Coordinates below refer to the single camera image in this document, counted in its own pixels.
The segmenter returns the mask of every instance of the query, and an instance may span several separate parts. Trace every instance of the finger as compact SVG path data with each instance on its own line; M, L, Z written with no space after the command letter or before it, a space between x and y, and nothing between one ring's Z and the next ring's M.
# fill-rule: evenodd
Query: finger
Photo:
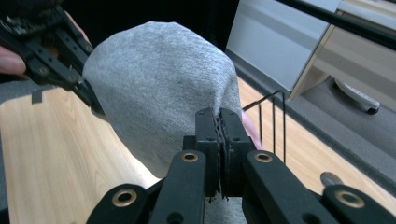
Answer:
M0 46L0 73L26 77L23 73L26 65L23 59L16 53Z
M81 29L81 27L79 27L79 26L77 25L77 23L76 23L76 22L74 21L74 19L70 16L70 14L67 13L66 11L65 11L65 13L66 13L67 17L69 17L70 21L73 22L73 24L75 24L75 26L77 27L77 29L82 33L82 36L84 36L84 39L87 40L88 42L90 42L90 39L88 39L88 37L87 37L87 35L85 34L85 32Z

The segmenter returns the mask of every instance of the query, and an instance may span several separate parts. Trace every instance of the screw hole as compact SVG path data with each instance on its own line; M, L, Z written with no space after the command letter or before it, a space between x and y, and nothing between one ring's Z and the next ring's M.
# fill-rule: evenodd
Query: screw hole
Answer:
M183 161L193 162L198 160L198 156L194 153L186 153L182 156Z
M272 157L270 155L265 154L265 153L256 154L255 158L256 158L257 161L261 161L261 162L270 162L270 161L272 161Z
M137 194L133 189L122 189L113 196L113 204L117 207L125 207L134 203Z

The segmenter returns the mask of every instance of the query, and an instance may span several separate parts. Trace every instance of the gray cloth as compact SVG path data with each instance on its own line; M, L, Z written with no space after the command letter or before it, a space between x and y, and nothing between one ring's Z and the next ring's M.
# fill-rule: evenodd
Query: gray cloth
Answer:
M92 85L122 143L164 177L195 113L220 107L239 113L233 62L177 23L148 22L101 43L85 63Z

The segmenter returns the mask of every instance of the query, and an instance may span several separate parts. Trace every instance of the white cabinet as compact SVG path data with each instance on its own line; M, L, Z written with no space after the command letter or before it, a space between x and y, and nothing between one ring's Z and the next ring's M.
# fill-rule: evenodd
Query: white cabinet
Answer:
M334 12L340 1L306 2ZM227 50L291 91L327 27L274 0L241 0Z

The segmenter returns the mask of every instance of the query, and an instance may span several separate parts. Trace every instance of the wooden table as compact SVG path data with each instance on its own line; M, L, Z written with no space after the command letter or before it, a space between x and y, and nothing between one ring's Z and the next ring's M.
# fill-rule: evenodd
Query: wooden table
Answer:
M240 85L243 104L257 100ZM109 189L158 181L71 92L45 91L43 103L34 105L30 96L5 102L0 123L12 223L85 223ZM331 171L396 214L392 196L295 121L287 124L288 166L308 188L321 192L318 176Z

